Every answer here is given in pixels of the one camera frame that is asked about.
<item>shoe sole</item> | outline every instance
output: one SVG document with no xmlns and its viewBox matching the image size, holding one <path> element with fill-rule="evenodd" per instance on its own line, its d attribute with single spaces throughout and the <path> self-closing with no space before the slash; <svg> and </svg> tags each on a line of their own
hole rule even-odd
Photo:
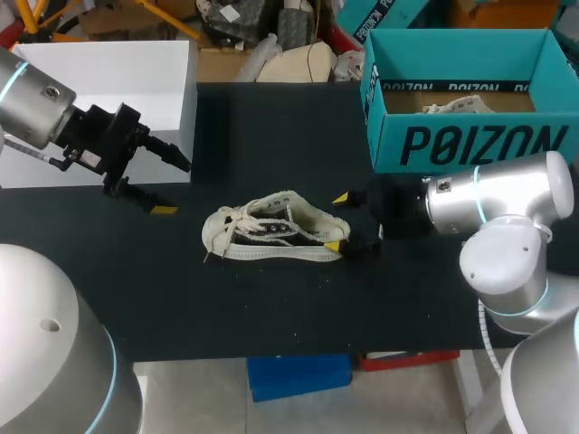
<svg viewBox="0 0 579 434">
<path fill-rule="evenodd" d="M 203 227 L 202 240 L 205 248 L 210 249 L 210 237 Z M 289 258 L 309 260 L 312 262 L 332 262 L 342 258 L 342 255 L 325 247 L 318 246 L 243 246 L 241 244 L 231 244 L 223 255 L 223 250 L 214 250 L 214 255 L 235 260 L 259 260 L 271 258 Z"/>
</svg>

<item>black tabletop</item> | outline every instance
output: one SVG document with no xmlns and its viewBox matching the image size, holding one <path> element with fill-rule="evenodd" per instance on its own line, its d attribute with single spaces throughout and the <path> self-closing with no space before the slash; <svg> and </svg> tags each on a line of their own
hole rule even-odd
<svg viewBox="0 0 579 434">
<path fill-rule="evenodd" d="M 482 347 L 458 266 L 464 237 L 387 242 L 360 263 L 203 263 L 209 214 L 279 190 L 374 229 L 330 206 L 371 172 L 356 86 L 199 85 L 197 110 L 194 181 L 149 186 L 177 215 L 146 215 L 99 187 L 3 190 L 0 242 L 60 266 L 133 361 Z M 579 274 L 579 218 L 554 231 L 549 267 Z M 519 338 L 492 326 L 491 339 Z"/>
</svg>

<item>teal cardboard box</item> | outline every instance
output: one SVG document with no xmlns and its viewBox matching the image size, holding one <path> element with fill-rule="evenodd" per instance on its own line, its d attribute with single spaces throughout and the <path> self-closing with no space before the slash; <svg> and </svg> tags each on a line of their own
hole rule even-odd
<svg viewBox="0 0 579 434">
<path fill-rule="evenodd" d="M 442 173 L 550 149 L 573 161 L 579 80 L 550 31 L 372 30 L 365 50 L 361 97 L 376 172 Z M 535 112 L 392 114 L 384 89 L 528 93 Z"/>
<path fill-rule="evenodd" d="M 346 0 L 336 20 L 363 44 L 371 29 L 408 27 L 427 3 L 428 0 Z"/>
</svg>

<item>white floor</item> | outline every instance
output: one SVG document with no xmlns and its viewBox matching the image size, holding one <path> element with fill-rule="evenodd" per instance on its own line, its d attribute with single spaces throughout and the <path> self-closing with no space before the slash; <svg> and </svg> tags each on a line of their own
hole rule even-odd
<svg viewBox="0 0 579 434">
<path fill-rule="evenodd" d="M 141 434 L 463 434 L 449 363 L 355 373 L 350 386 L 254 403 L 245 359 L 137 363 Z"/>
</svg>

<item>white shoe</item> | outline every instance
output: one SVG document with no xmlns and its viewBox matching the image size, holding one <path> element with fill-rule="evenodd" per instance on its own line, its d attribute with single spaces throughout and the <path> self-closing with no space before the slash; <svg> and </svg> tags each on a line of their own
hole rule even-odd
<svg viewBox="0 0 579 434">
<path fill-rule="evenodd" d="M 296 192 L 279 192 L 241 207 L 221 207 L 205 221 L 201 238 L 209 253 L 223 258 L 329 262 L 341 255 L 324 245 L 349 235 L 350 226 L 342 219 Z"/>
<path fill-rule="evenodd" d="M 446 106 L 425 106 L 423 112 L 427 115 L 442 113 L 494 113 L 488 108 L 479 95 L 463 97 L 449 102 Z"/>
</svg>

